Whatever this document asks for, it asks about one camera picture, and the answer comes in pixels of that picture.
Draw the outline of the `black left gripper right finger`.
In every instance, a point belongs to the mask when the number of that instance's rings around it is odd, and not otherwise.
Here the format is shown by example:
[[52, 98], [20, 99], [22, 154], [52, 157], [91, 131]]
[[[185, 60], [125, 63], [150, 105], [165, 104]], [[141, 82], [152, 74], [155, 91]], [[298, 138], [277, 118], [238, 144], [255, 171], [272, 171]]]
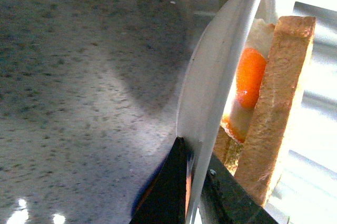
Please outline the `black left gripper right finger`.
[[277, 223], [212, 154], [199, 205], [202, 223]]

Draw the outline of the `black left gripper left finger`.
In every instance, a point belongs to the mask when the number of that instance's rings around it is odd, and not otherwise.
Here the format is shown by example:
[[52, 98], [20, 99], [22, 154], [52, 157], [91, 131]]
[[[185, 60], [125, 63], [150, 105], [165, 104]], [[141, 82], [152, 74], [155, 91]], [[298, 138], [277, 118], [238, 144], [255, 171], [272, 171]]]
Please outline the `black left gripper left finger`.
[[157, 175], [142, 193], [130, 223], [185, 223], [187, 155], [177, 137]]

